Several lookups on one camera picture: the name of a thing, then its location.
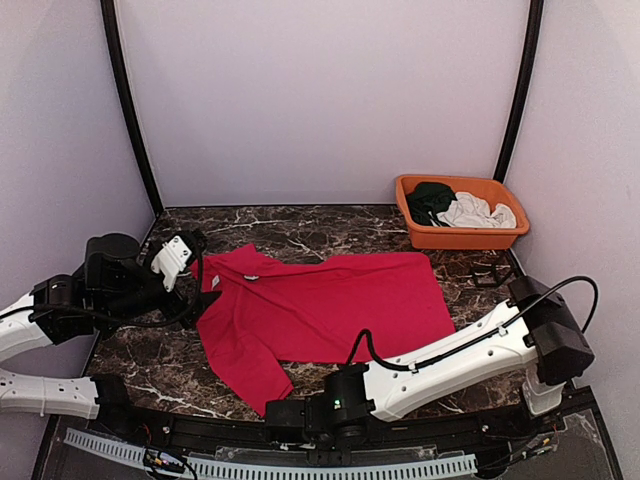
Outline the red t-shirt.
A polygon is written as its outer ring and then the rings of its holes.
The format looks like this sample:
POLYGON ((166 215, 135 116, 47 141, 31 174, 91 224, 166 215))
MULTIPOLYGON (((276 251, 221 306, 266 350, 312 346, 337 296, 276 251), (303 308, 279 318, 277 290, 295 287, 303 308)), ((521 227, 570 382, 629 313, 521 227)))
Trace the red t-shirt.
POLYGON ((429 258, 418 252, 334 256, 286 264, 247 245, 204 258, 205 292, 221 291, 197 322, 212 371, 258 415, 293 390, 285 362, 346 361, 368 329, 383 358, 455 331, 429 258), (244 275, 259 275, 248 281, 244 275))

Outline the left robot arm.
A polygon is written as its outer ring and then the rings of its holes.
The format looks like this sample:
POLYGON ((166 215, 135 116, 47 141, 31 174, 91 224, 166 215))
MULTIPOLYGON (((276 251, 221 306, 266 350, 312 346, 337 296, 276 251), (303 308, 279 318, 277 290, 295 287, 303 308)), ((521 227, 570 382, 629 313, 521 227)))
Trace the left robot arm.
MULTIPOLYGON (((81 266, 36 284, 1 312, 1 358, 98 333, 108 337, 123 327, 180 325, 192 328, 219 293, 203 290, 206 238, 182 230, 138 260, 140 243, 122 233, 92 237, 81 266)), ((2 370, 4 413, 98 418, 120 436, 141 427, 121 378, 94 375, 51 378, 2 370)))

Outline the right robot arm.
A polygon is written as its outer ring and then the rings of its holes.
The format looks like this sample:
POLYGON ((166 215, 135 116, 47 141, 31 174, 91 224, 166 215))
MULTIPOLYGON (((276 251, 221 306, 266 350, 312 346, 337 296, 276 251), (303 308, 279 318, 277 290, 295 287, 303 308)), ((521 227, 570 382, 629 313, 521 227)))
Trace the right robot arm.
POLYGON ((560 406, 565 385, 595 360, 585 337, 588 325, 575 320, 560 294, 576 283, 597 286, 585 275, 552 287, 519 277, 508 286, 509 299, 473 324, 395 357, 379 355, 372 332, 363 329, 354 344, 366 347, 370 361, 356 362, 355 347, 325 377, 321 393, 268 402, 266 431, 283 443, 348 444, 365 438, 373 420, 400 420, 451 393, 523 369, 524 401, 511 410, 510 424, 530 434, 560 406))

